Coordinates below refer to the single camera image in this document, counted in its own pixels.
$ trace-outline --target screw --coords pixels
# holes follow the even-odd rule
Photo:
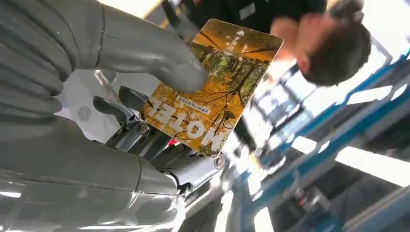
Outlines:
[[[149,127],[145,122],[140,122],[138,124],[138,129],[141,134],[145,134],[149,130]]]

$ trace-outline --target red component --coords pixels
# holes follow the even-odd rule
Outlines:
[[[178,140],[173,139],[173,140],[171,140],[171,141],[169,142],[169,144],[168,144],[168,145],[177,145],[178,143],[179,143],[179,141],[178,141]]]

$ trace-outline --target ceiling light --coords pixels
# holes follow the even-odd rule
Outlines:
[[[318,143],[308,138],[298,136],[292,143],[292,147],[304,154],[312,152]]]

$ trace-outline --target blue metal frame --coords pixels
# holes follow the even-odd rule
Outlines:
[[[330,117],[336,113],[337,111],[343,109],[346,106],[346,103],[349,97],[357,92],[369,88],[370,86],[374,85],[381,79],[382,76],[387,74],[390,70],[394,69],[397,64],[404,62],[407,56],[401,57],[395,64],[386,66],[381,68],[377,73],[370,76],[366,81],[364,81],[361,85],[359,85],[356,89],[350,92],[346,100],[341,105],[334,105],[333,107],[326,110],[324,113],[319,115],[312,123],[304,127],[301,131],[299,131],[295,137],[303,136],[312,131],[313,129],[317,128],[319,125],[324,123],[325,121],[329,120]],[[394,91],[402,86],[403,83],[410,83],[410,77],[408,77],[405,81],[396,85],[393,89]],[[329,160],[336,156],[337,152],[347,146],[351,141],[355,139],[355,137],[373,126],[377,123],[380,119],[384,118],[386,115],[391,113],[393,110],[398,108],[399,106],[403,105],[405,102],[410,100],[410,90],[406,89],[406,91],[394,101],[389,101],[389,99],[384,99],[379,102],[375,102],[373,107],[370,106],[368,108],[368,112],[365,112],[363,115],[358,115],[358,118],[355,118],[356,121],[353,121],[349,128],[345,131],[341,130],[342,134],[333,136],[331,139],[331,143],[328,147],[323,150],[322,152],[318,152],[318,148],[315,149],[311,154],[306,155],[303,157],[302,161],[299,163],[294,163],[290,166],[287,170],[283,171],[283,173],[279,174],[277,178],[275,178],[271,183],[267,184],[263,188],[263,194],[261,197],[248,205],[245,205],[242,208],[241,216],[242,216],[242,230],[246,229],[247,227],[247,218],[249,216],[254,216],[259,210],[266,206],[267,202],[269,202],[272,198],[278,196],[279,194],[283,193],[286,189],[290,188],[292,184],[296,181],[294,177],[294,173],[298,173],[300,177],[305,176],[310,171],[318,167],[321,163]],[[285,152],[287,149],[291,147],[292,143],[283,144],[280,148],[281,152]]]
[[[366,89],[369,89],[375,86],[389,71],[393,70],[398,64],[405,61],[407,56],[402,56],[396,63],[391,65],[387,65],[379,69],[375,74],[371,75],[368,79],[358,85],[355,89],[350,91],[345,98],[345,101],[339,105],[335,103],[323,111],[320,115],[314,118],[309,124],[304,126],[300,131],[294,134],[294,137],[297,138],[298,136],[306,136],[310,132],[314,131],[319,126],[323,125],[324,123],[328,122],[335,114],[341,112],[347,106],[347,102],[349,101],[350,96],[352,96],[356,92],[360,92]],[[289,150],[292,143],[282,143],[279,145],[275,150],[276,154],[281,155],[284,154],[286,151]],[[261,160],[262,164],[269,163],[269,157],[264,157]]]

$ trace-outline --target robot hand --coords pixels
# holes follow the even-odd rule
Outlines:
[[[54,115],[61,104],[53,96],[75,70],[148,73],[182,92],[206,82],[180,38],[96,0],[2,0],[0,29],[0,169],[34,179],[141,186],[138,157],[89,141]]]

